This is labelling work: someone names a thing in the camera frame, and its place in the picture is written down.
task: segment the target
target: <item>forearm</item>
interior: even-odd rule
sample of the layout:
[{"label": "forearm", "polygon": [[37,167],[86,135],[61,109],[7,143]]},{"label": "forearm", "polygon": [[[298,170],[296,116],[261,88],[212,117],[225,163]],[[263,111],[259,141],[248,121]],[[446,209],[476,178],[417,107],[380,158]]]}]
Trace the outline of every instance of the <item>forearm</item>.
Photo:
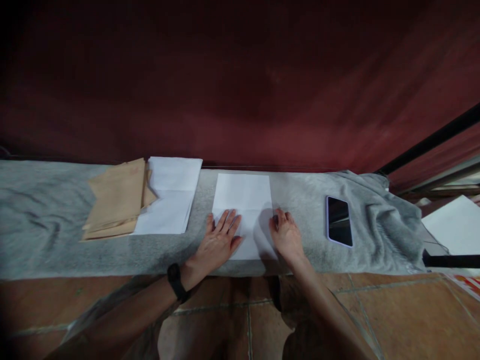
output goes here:
[{"label": "forearm", "polygon": [[[189,264],[181,267],[181,282],[186,291],[194,288],[206,276]],[[166,276],[126,299],[106,313],[91,326],[50,354],[51,359],[69,359],[72,351],[79,351],[74,344],[80,338],[86,340],[87,357],[90,359],[119,359],[134,341],[177,301]]]},{"label": "forearm", "polygon": [[[181,268],[181,282],[186,291],[204,277],[188,265]],[[111,354],[120,344],[128,349],[176,301],[177,296],[164,276],[105,314],[85,331],[85,335],[102,352]]]},{"label": "forearm", "polygon": [[310,304],[314,320],[320,326],[328,328],[328,341],[335,344],[347,359],[376,359],[349,315],[330,290],[319,281],[307,257],[287,262]]}]

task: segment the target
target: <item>black metal bar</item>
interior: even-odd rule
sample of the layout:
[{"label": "black metal bar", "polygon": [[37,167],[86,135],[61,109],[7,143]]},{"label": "black metal bar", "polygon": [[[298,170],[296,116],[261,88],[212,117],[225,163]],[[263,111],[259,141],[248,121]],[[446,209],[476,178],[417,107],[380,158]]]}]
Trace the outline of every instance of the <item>black metal bar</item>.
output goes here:
[{"label": "black metal bar", "polygon": [[438,188],[440,186],[443,186],[445,184],[454,182],[456,180],[466,178],[467,176],[476,174],[479,171],[480,171],[480,162],[477,162],[476,164],[470,165],[469,167],[466,167],[462,170],[451,173],[450,175],[446,175],[442,178],[439,178],[438,180],[434,180],[434,181],[429,182],[429,183],[427,183],[423,186],[419,186],[419,187],[413,189],[411,192],[412,193],[421,193],[421,192],[429,191],[431,189]]},{"label": "black metal bar", "polygon": [[425,256],[423,263],[428,268],[480,269],[480,255]]},{"label": "black metal bar", "polygon": [[480,102],[376,171],[388,175],[480,122]]}]

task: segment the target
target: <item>white paper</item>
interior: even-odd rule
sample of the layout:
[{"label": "white paper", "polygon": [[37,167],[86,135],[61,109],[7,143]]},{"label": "white paper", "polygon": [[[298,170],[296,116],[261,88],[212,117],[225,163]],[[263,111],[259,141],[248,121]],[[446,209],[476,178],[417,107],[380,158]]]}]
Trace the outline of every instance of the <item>white paper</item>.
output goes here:
[{"label": "white paper", "polygon": [[133,235],[183,234],[187,230],[202,159],[152,156],[148,165],[149,185],[159,198],[142,210]]},{"label": "white paper", "polygon": [[456,198],[421,222],[451,255],[480,254],[480,207],[467,197]]},{"label": "white paper", "polygon": [[278,259],[269,230],[273,216],[269,176],[218,174],[212,208],[215,223],[226,209],[242,216],[235,235],[243,241],[230,260]]}]

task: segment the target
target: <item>smartphone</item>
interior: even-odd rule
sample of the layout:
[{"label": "smartphone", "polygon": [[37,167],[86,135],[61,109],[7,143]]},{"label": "smartphone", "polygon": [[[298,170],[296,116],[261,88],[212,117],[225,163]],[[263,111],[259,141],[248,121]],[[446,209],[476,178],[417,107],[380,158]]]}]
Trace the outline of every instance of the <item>smartphone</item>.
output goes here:
[{"label": "smartphone", "polygon": [[349,248],[354,245],[349,204],[331,196],[326,197],[326,237]]}]

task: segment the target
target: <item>black wristband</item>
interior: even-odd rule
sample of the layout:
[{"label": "black wristband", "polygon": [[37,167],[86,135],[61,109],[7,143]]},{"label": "black wristband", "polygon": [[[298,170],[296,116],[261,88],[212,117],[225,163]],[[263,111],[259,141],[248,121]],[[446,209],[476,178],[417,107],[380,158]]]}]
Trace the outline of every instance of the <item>black wristband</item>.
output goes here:
[{"label": "black wristband", "polygon": [[182,285],[180,266],[177,263],[174,263],[168,267],[166,275],[177,300],[180,300],[183,304],[190,299],[190,291],[186,291]]}]

